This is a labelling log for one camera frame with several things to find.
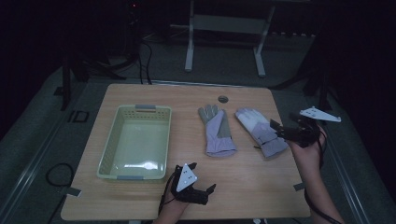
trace metal stand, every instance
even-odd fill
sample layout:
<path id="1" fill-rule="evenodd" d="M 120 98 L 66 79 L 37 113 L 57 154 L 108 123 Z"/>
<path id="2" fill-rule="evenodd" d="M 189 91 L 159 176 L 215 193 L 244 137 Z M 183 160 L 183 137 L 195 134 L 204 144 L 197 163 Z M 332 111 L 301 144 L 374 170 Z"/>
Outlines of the metal stand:
<path id="1" fill-rule="evenodd" d="M 258 75 L 259 77 L 265 77 L 264 65 L 262 63 L 262 47 L 264 45 L 265 37 L 268 35 L 268 29 L 270 27 L 274 12 L 275 7 L 271 7 L 266 20 L 199 15 L 194 14 L 194 0 L 190 0 L 190 32 L 185 70 L 187 72 L 192 70 L 192 59 L 194 54 L 194 30 L 260 34 L 262 38 L 258 46 L 253 49 L 253 53 L 256 59 Z"/>

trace motion capture marker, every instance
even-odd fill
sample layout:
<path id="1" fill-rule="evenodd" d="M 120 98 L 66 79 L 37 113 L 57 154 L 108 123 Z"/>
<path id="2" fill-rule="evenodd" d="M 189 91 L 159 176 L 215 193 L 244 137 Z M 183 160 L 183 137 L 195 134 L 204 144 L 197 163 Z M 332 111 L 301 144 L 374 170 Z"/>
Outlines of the motion capture marker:
<path id="1" fill-rule="evenodd" d="M 181 170 L 180 178 L 177 183 L 177 192 L 181 192 L 184 188 L 193 184 L 197 181 L 198 177 L 194 174 L 194 172 L 190 169 L 187 163 L 184 164 L 183 169 Z"/>
<path id="2" fill-rule="evenodd" d="M 224 96 L 224 95 L 221 95 L 221 96 L 219 96 L 218 100 L 219 100 L 220 103 L 225 104 L 225 103 L 228 102 L 228 97 Z"/>
<path id="3" fill-rule="evenodd" d="M 312 106 L 309 109 L 300 111 L 300 114 L 303 116 L 306 116 L 308 118 L 311 118 L 311 119 L 322 119 L 322 120 L 328 120 L 328 121 L 341 122 L 340 117 L 336 118 L 333 115 L 330 115 L 330 114 L 325 113 L 319 109 L 316 109 L 314 106 Z"/>

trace basket handle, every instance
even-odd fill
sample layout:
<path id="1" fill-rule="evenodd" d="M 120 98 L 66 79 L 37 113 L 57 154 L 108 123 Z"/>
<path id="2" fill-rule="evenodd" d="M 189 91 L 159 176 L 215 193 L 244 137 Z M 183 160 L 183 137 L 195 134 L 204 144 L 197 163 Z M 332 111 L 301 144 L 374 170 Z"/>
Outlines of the basket handle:
<path id="1" fill-rule="evenodd" d="M 143 180 L 142 175 L 117 175 L 118 180 Z"/>
<path id="2" fill-rule="evenodd" d="M 135 106 L 137 112 L 155 112 L 155 105 L 136 105 Z"/>

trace gray floor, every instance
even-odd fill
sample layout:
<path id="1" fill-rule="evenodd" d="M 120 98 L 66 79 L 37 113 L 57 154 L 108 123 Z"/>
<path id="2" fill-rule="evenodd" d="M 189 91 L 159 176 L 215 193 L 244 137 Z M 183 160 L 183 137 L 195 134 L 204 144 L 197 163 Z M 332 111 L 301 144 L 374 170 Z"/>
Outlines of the gray floor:
<path id="1" fill-rule="evenodd" d="M 278 84 L 295 75 L 312 38 L 294 36 L 269 36 L 262 54 L 267 77 L 257 76 L 253 51 L 247 44 L 229 46 L 197 39 L 192 71 L 184 71 L 186 38 L 175 35 L 173 41 L 145 38 L 152 48 L 149 74 L 154 84 L 180 82 L 180 84 L 237 85 L 265 88 Z M 142 46 L 142 61 L 149 58 L 149 48 Z M 5 223 L 46 223 L 62 199 L 64 189 L 50 186 L 46 172 L 53 165 L 67 162 L 75 169 L 88 140 L 96 114 L 110 83 L 139 83 L 138 66 L 132 65 L 118 73 L 128 77 L 115 81 L 107 77 L 92 76 L 88 83 L 73 82 L 73 100 L 64 112 L 60 111 L 62 97 L 54 96 L 56 87 L 62 84 L 61 70 L 52 74 L 44 83 L 20 119 L 0 143 L 0 202 Z M 282 122 L 293 125 L 289 112 L 317 105 L 318 97 L 306 97 L 302 93 L 304 82 L 298 82 L 282 91 L 273 91 Z M 328 150 L 323 178 L 337 207 L 347 223 L 396 223 L 396 208 L 386 188 L 378 177 L 359 136 L 347 113 L 332 97 L 330 113 L 343 119 L 341 124 L 328 123 Z M 72 111 L 89 112 L 86 123 L 68 121 Z M 26 181 L 24 191 L 16 195 L 17 186 L 29 162 L 39 157 L 37 172 Z M 68 173 L 57 170 L 53 177 L 66 181 Z M 60 218 L 57 211 L 51 223 L 69 223 Z M 309 218 L 297 218 L 310 223 Z M 291 218 L 270 219 L 269 223 L 297 223 Z M 211 223 L 253 223 L 252 220 L 212 221 Z M 117 221 L 84 221 L 71 223 L 117 223 Z"/>

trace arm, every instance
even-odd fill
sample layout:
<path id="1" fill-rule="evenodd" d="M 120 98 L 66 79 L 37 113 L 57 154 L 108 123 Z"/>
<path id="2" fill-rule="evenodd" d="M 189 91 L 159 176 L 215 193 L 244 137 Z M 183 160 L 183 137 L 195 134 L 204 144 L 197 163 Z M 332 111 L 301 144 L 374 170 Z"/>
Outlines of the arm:
<path id="1" fill-rule="evenodd" d="M 161 210 L 161 213 L 158 215 L 157 219 L 155 219 L 152 223 L 175 224 L 178 222 L 181 215 L 183 215 L 183 212 L 187 208 L 187 206 L 189 206 L 189 203 L 183 203 L 176 200 L 175 196 L 168 188 L 165 192 L 163 209 Z"/>
<path id="2" fill-rule="evenodd" d="M 325 132 L 321 129 L 319 142 L 323 145 L 325 142 Z M 334 218 L 338 222 L 345 223 L 339 214 L 337 208 L 332 202 L 329 192 L 320 176 L 319 160 L 320 148 L 318 143 L 312 146 L 301 148 L 294 142 L 288 142 L 297 167 L 300 171 L 302 179 L 305 183 L 305 189 L 309 199 L 315 207 L 329 217 Z M 321 217 L 311 209 L 313 223 L 326 223 L 329 221 Z"/>

